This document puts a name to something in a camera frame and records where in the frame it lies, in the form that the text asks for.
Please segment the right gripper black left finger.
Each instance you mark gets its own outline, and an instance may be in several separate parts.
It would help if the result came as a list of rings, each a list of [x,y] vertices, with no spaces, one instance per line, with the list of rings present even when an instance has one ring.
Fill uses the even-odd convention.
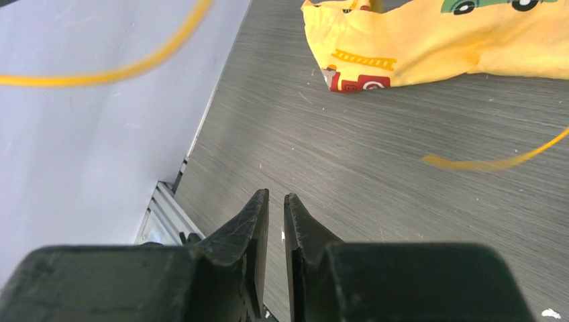
[[[266,189],[209,237],[166,246],[50,246],[1,294],[2,321],[255,321],[262,316]]]

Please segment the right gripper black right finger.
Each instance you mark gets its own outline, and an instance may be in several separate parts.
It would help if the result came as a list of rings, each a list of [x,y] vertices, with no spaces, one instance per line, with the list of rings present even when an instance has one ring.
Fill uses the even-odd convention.
[[[492,248],[345,242],[295,194],[284,199],[293,321],[533,321]]]

